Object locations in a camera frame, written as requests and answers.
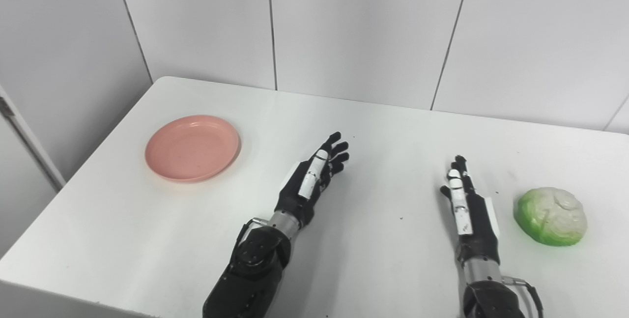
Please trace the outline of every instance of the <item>pink plate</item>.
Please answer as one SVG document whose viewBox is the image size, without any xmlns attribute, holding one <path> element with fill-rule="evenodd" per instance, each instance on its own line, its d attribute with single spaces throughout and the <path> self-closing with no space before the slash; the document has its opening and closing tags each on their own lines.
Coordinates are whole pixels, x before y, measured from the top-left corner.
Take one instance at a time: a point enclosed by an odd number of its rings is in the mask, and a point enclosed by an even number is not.
<svg viewBox="0 0 629 318">
<path fill-rule="evenodd" d="M 173 181 L 200 181 L 224 170 L 238 153 L 234 127 L 211 115 L 176 119 L 157 130 L 146 144 L 148 167 Z"/>
</svg>

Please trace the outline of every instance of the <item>white table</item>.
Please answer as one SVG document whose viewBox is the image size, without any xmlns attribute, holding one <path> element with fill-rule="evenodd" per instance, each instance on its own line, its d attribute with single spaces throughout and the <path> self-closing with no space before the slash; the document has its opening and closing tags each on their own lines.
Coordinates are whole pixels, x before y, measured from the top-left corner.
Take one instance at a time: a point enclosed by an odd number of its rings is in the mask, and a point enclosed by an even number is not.
<svg viewBox="0 0 629 318">
<path fill-rule="evenodd" d="M 192 114 L 227 119 L 242 150 L 217 177 L 171 183 L 146 167 L 144 145 Z M 2 258 L 0 279 L 200 317 L 242 224 L 269 217 L 289 168 L 337 130 L 351 159 L 298 236 L 269 318 L 456 317 L 454 224 L 438 193 L 456 154 L 494 199 L 503 273 L 536 285 L 547 317 L 629 315 L 629 136 L 179 78 L 149 89 Z M 551 248 L 519 229 L 513 200 L 540 186 L 584 203 L 581 243 Z"/>
</svg>

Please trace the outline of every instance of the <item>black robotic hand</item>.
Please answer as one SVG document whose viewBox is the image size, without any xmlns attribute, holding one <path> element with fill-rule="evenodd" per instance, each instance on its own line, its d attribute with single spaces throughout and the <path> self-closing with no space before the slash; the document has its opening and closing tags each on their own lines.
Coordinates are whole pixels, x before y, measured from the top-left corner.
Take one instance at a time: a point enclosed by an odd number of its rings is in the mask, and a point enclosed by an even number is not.
<svg viewBox="0 0 629 318">
<path fill-rule="evenodd" d="M 525 280 L 501 275 L 494 207 L 489 199 L 476 193 L 466 163 L 465 158 L 458 155 L 447 175 L 448 186 L 440 188 L 450 200 L 457 225 L 457 260 L 467 284 L 463 293 L 463 315 L 465 318 L 524 318 L 517 295 L 506 286 L 520 285 L 528 289 L 539 318 L 543 318 L 536 289 Z"/>
<path fill-rule="evenodd" d="M 450 200 L 457 222 L 457 259 L 463 264 L 470 258 L 481 256 L 500 264 L 493 206 L 476 193 L 466 163 L 465 158 L 458 155 L 447 175 L 449 186 L 440 188 L 441 193 Z"/>
<path fill-rule="evenodd" d="M 286 211 L 299 221 L 299 228 L 309 224 L 315 215 L 315 204 L 328 187 L 332 177 L 344 169 L 343 162 L 350 158 L 345 152 L 346 142 L 334 145 L 341 139 L 335 132 L 308 159 L 299 163 L 297 169 L 279 193 L 275 211 Z"/>
<path fill-rule="evenodd" d="M 336 132 L 307 161 L 297 166 L 280 191 L 270 220 L 252 219 L 243 226 L 229 264 L 203 305 L 204 318 L 263 318 L 290 260 L 292 238 L 310 223 L 314 205 L 332 176 L 349 159 L 348 143 L 333 146 Z M 258 228 L 251 228 L 256 223 Z"/>
</svg>

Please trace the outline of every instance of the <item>cabbage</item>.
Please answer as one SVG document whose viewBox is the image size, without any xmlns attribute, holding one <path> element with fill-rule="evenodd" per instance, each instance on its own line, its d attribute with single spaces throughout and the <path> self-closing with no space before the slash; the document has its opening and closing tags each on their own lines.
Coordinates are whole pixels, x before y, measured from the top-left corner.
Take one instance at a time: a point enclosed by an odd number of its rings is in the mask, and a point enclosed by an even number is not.
<svg viewBox="0 0 629 318">
<path fill-rule="evenodd" d="M 549 246 L 572 246 L 588 229 L 583 205 L 574 195 L 557 188 L 527 191 L 517 201 L 514 216 L 528 235 Z"/>
</svg>

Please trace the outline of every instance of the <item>door hinge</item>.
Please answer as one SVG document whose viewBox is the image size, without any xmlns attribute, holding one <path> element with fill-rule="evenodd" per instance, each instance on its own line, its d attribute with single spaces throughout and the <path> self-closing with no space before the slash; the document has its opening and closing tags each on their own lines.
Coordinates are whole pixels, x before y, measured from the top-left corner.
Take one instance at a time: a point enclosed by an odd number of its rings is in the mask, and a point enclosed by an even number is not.
<svg viewBox="0 0 629 318">
<path fill-rule="evenodd" d="M 7 102 L 2 97 L 0 97 L 0 114 L 2 114 L 2 116 L 4 116 L 5 118 L 11 118 L 12 116 L 15 116 L 13 110 L 11 110 L 11 107 L 9 107 L 9 104 L 7 104 Z"/>
</svg>

